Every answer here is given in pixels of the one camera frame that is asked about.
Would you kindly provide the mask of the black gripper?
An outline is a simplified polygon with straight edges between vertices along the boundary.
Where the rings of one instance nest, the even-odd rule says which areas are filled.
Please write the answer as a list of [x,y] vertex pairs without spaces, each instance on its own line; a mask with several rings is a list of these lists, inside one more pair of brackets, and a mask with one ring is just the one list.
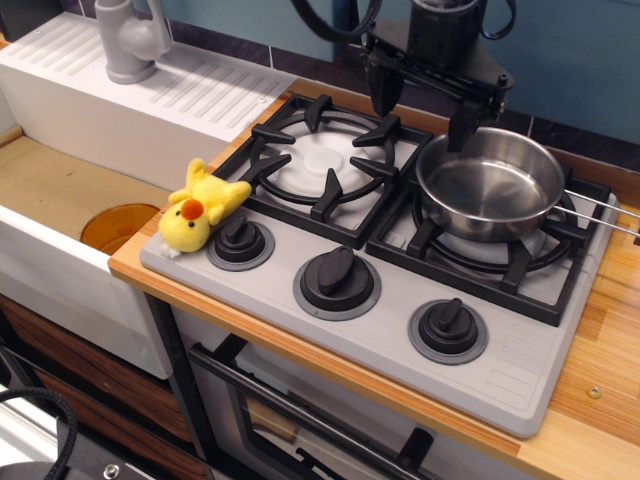
[[412,1],[407,21],[382,19],[367,31],[367,82],[373,109],[386,117],[404,82],[459,103],[449,122],[447,151],[461,152],[482,122],[495,120],[514,81],[481,41],[499,40],[515,24],[515,3],[499,30],[484,28],[486,1]]

